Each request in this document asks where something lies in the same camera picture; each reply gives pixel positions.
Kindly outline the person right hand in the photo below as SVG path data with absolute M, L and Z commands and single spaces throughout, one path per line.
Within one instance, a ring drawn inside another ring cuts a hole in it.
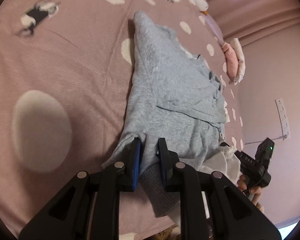
M 262 212 L 264 213 L 264 207 L 259 203 L 259 200 L 263 193 L 263 188 L 260 186 L 255 186 L 250 189 L 247 188 L 246 185 L 247 176 L 240 175 L 239 180 L 237 181 L 237 188 L 241 192 L 249 193 L 250 195 L 253 195 L 253 198 L 251 202 Z

